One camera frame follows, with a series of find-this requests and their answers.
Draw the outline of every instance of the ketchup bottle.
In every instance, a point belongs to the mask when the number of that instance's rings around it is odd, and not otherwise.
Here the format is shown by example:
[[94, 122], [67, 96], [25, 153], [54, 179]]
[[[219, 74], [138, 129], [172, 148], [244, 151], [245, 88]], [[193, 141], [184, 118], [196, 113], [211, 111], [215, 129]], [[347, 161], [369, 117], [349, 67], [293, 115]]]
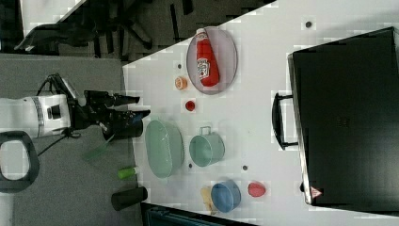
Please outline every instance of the ketchup bottle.
[[196, 39], [199, 79], [204, 87], [212, 87], [219, 82], [219, 69], [205, 29], [197, 30]]

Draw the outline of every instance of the white table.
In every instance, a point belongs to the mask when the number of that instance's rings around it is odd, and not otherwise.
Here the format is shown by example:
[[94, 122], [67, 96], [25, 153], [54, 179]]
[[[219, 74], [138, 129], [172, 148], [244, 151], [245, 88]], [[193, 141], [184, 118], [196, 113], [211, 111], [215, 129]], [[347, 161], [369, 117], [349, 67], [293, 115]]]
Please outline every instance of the white table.
[[[399, 25], [398, 8], [397, 0], [279, 0], [225, 23], [220, 28], [227, 30], [236, 44], [238, 69], [230, 88], [215, 96], [200, 93], [192, 84], [186, 91], [174, 88], [175, 77], [187, 76], [185, 57], [191, 39], [124, 66], [127, 93], [142, 97], [139, 104], [151, 107], [151, 118], [174, 121], [184, 138], [184, 164], [168, 182], [152, 174], [144, 136], [134, 139], [136, 164], [142, 168], [138, 181], [149, 190], [146, 202], [208, 214], [200, 189], [229, 178], [239, 185], [242, 201], [229, 214], [216, 214], [220, 218], [257, 225], [397, 225], [399, 218], [307, 205], [299, 191], [299, 153], [295, 147], [280, 149], [273, 136], [271, 108], [277, 91], [291, 92], [289, 54]], [[313, 23], [311, 28], [305, 27], [307, 21]], [[183, 103], [189, 99], [196, 100], [196, 113], [184, 110]], [[287, 141], [294, 141], [292, 102], [284, 103]], [[222, 136], [226, 154], [223, 161], [210, 167], [193, 164], [190, 169], [188, 144], [204, 125], [211, 125]], [[255, 199], [248, 195], [251, 180], [266, 185], [265, 196]]]
[[67, 18], [87, 0], [20, 0], [24, 36], [42, 24], [54, 24]]

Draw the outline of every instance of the yellow object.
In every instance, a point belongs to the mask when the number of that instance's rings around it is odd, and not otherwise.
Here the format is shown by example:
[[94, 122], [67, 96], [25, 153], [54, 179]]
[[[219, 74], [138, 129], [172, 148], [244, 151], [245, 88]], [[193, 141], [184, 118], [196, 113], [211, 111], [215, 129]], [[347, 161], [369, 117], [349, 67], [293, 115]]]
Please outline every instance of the yellow object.
[[206, 210], [208, 210], [211, 213], [211, 215], [214, 215], [216, 213], [216, 210], [214, 208], [214, 203], [212, 202], [211, 188], [209, 186], [203, 187], [200, 190], [200, 195], [202, 196]]

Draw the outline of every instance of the blue bowl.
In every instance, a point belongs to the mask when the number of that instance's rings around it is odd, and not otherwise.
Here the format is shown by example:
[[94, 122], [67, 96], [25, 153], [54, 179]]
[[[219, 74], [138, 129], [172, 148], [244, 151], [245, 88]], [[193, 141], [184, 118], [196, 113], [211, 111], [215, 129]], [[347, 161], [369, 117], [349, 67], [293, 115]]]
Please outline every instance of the blue bowl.
[[234, 181], [218, 183], [212, 187], [212, 202], [222, 213], [229, 213], [241, 202], [241, 192]]

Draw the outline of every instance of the small red object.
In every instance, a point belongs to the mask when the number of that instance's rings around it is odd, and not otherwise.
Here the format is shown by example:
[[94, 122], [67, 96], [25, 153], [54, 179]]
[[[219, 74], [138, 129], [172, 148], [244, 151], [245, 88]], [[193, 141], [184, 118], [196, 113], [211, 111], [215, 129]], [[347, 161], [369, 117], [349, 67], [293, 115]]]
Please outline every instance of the small red object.
[[266, 188], [259, 182], [252, 182], [248, 186], [248, 193], [252, 197], [261, 197], [266, 193]]
[[187, 109], [188, 111], [193, 111], [196, 108], [196, 104], [192, 101], [188, 101], [187, 103], [185, 103], [185, 109]]
[[196, 39], [197, 68], [200, 82], [204, 87], [213, 87], [219, 83], [219, 69], [205, 29], [200, 28], [197, 30]]

